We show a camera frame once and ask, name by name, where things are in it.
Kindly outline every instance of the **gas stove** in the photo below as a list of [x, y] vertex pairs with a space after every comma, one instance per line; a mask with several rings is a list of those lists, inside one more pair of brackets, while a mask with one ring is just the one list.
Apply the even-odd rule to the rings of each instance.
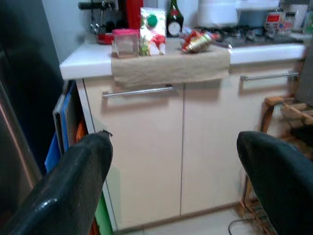
[[299, 43], [303, 44], [302, 40], [293, 38], [289, 35], [276, 34], [275, 32], [265, 31], [263, 27], [230, 27], [222, 29], [212, 28], [198, 28], [201, 31], [218, 33], [220, 38], [215, 42], [216, 45], [221, 47], [253, 47], [253, 46], [266, 46], [278, 44]]

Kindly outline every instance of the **tile floor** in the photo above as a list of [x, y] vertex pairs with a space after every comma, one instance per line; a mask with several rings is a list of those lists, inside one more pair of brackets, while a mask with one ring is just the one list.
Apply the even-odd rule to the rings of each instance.
[[[231, 221], [241, 219], [235, 209], [221, 210], [158, 227], [148, 228], [125, 235], [229, 235]], [[261, 235], [249, 222], [239, 222], [231, 227], [233, 235]]]

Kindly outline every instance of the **white countertop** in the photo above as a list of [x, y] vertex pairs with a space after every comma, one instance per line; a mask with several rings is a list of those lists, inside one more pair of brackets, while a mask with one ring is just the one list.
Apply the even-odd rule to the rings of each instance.
[[[235, 48], [231, 50], [230, 64], [300, 60], [305, 58], [305, 51], [306, 46], [301, 44]], [[110, 76], [111, 54], [111, 46], [84, 43], [60, 65], [62, 77], [64, 80], [70, 80]]]

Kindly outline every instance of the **green bottle cap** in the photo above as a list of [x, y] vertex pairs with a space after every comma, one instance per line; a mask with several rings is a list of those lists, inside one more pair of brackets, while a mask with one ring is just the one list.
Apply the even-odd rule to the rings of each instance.
[[150, 27], [155, 27], [157, 25], [157, 17], [154, 14], [149, 15], [147, 23]]

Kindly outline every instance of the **bottle label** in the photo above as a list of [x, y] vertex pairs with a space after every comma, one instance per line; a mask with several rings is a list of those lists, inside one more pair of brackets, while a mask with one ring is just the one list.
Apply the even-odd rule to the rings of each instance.
[[179, 15], [179, 11], [176, 9], [171, 10], [171, 16], [178, 16]]
[[177, 22], [171, 22], [169, 25], [168, 25], [168, 29], [169, 33], [172, 35], [172, 36], [178, 36], [179, 32], [180, 32], [180, 24], [177, 23]]

